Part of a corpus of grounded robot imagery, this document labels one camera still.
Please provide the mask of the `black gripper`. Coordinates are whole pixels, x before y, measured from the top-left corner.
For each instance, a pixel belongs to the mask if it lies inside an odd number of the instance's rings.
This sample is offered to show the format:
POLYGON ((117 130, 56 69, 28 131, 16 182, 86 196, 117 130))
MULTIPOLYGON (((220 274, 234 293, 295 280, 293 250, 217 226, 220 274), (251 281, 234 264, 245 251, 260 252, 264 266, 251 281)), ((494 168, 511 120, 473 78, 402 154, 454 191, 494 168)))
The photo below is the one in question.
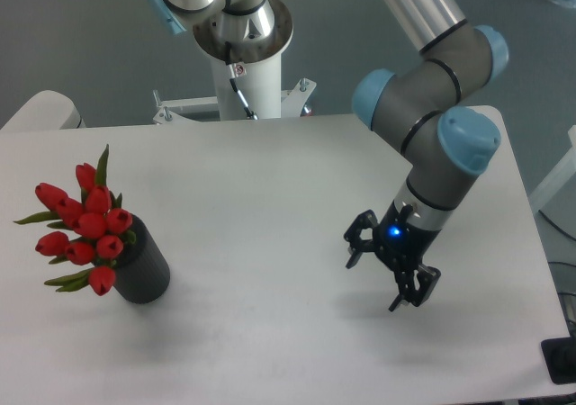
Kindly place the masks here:
POLYGON ((363 253, 373 253, 394 273, 398 294, 388 310, 394 312, 402 303, 419 307, 433 292, 441 272, 423 264, 423 256, 439 234, 408 224, 394 203, 378 225, 375 213, 360 213, 344 233, 349 259, 346 269, 353 268, 363 253), (362 239, 364 230, 373 231, 373 239, 362 239))

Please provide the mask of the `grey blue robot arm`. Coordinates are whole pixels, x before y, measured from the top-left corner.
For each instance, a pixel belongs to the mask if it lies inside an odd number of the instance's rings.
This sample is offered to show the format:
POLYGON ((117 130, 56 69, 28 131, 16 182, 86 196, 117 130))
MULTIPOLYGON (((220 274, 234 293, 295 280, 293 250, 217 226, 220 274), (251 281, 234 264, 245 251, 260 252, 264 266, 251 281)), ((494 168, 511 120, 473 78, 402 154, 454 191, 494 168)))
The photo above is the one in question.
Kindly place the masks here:
MULTIPOLYGON (((282 95, 277 64, 293 36, 293 20, 280 0, 149 0, 174 34, 192 32, 211 59, 222 120, 280 118, 300 111, 295 94, 282 95)), ((359 120, 411 165, 382 218, 360 213, 345 233, 349 266, 364 253, 393 272, 396 304, 419 306, 440 272, 423 257, 486 170, 500 131, 484 114, 461 106, 468 95, 508 64, 501 34, 471 26, 454 0, 384 0, 422 57, 406 75, 379 69, 352 97, 359 120)))

